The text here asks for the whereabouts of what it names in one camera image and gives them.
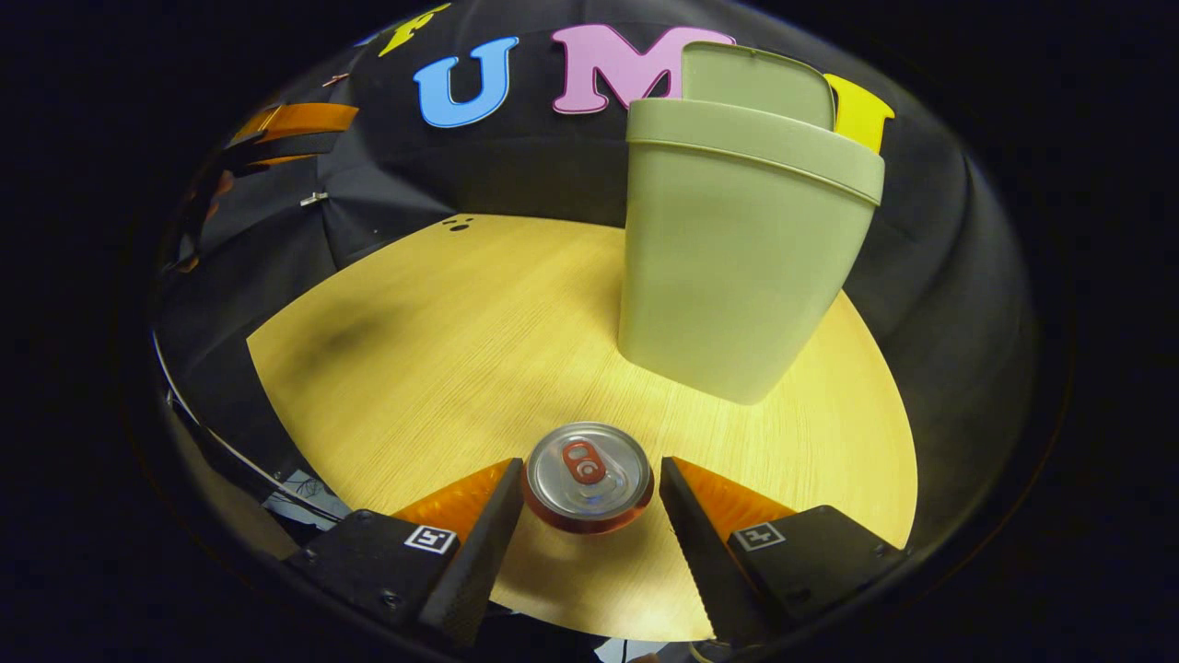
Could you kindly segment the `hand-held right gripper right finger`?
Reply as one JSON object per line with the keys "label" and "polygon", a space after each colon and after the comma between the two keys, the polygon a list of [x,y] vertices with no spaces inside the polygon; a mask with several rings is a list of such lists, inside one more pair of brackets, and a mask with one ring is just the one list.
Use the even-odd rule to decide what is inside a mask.
{"label": "hand-held right gripper right finger", "polygon": [[821,621],[908,558],[839,508],[797,511],[678,457],[661,459],[660,499],[713,634],[729,645]]}

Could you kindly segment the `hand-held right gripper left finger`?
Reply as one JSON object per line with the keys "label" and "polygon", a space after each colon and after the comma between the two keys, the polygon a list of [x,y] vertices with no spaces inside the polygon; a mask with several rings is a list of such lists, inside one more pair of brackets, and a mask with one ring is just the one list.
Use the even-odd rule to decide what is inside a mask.
{"label": "hand-held right gripper left finger", "polygon": [[523,508],[523,470],[493,462],[394,516],[357,508],[284,566],[391,634],[472,646]]}

